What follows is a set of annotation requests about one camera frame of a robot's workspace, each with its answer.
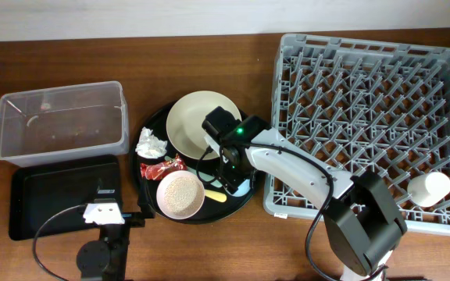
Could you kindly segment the light blue cup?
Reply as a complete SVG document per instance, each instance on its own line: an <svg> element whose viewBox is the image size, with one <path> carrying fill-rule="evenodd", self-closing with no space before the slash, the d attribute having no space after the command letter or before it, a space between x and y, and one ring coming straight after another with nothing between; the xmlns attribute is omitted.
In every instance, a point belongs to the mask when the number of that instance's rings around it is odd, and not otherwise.
<svg viewBox="0 0 450 281"><path fill-rule="evenodd" d="M232 192L233 197L242 197L250 191L250 180L244 180L236 189Z"/></svg>

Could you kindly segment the pink bowl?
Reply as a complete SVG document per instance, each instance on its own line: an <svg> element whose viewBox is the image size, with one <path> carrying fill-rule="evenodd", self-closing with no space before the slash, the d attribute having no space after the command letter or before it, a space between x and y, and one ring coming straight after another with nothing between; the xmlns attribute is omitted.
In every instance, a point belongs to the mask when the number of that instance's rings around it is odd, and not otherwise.
<svg viewBox="0 0 450 281"><path fill-rule="evenodd" d="M165 176L156 191L156 201L161 212L176 220L195 215L205 200L205 189L196 175L176 171Z"/></svg>

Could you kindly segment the cream plate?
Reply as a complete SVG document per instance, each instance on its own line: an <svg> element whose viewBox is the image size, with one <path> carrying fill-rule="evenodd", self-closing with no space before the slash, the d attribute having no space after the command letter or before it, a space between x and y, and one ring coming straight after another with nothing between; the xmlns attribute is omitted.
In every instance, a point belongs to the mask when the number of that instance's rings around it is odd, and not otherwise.
<svg viewBox="0 0 450 281"><path fill-rule="evenodd" d="M242 120L238 107L225 95L215 91L195 91L180 98L166 119L166 133L173 147L184 156L199 160L209 146L202 123L216 107Z"/></svg>

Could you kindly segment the grey dishwasher rack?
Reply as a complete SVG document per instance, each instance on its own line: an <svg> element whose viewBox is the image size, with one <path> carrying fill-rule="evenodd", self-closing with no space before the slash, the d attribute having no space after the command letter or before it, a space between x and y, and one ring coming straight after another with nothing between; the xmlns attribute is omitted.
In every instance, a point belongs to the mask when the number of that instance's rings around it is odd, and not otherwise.
<svg viewBox="0 0 450 281"><path fill-rule="evenodd" d="M285 34L271 123L336 167L382 176L412 232L450 236L450 192L420 207L410 180L450 179L450 48Z"/></svg>

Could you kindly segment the white cup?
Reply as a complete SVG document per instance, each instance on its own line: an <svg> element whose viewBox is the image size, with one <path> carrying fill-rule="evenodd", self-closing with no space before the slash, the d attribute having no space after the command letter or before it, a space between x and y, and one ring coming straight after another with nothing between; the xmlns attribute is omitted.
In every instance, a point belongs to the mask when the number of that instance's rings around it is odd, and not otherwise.
<svg viewBox="0 0 450 281"><path fill-rule="evenodd" d="M448 195L450 179L444 173L426 173L410 180L407 192L415 205L431 207Z"/></svg>

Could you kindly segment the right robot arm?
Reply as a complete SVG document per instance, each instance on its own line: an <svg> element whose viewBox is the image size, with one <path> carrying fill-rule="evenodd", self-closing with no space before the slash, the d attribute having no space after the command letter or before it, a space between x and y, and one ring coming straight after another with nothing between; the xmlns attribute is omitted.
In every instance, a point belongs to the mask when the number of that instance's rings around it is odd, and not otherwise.
<svg viewBox="0 0 450 281"><path fill-rule="evenodd" d="M345 280L383 280L386 261L408 228L384 180L334 168L292 144L258 116L243 121L218 106L202 123L205 139L242 173L262 171L302 195L317 214L305 239L323 221L331 250L345 266Z"/></svg>

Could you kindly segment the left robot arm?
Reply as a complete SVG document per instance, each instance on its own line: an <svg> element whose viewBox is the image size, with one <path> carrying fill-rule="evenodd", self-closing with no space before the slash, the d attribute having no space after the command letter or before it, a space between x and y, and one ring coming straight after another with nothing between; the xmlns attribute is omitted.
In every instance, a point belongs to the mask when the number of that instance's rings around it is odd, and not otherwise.
<svg viewBox="0 0 450 281"><path fill-rule="evenodd" d="M82 280L124 280L130 230L145 226L153 219L153 208L140 212L123 212L119 187L107 187L97 180L93 200L83 211L87 224L99 228L99 237L84 244L77 253L76 263Z"/></svg>

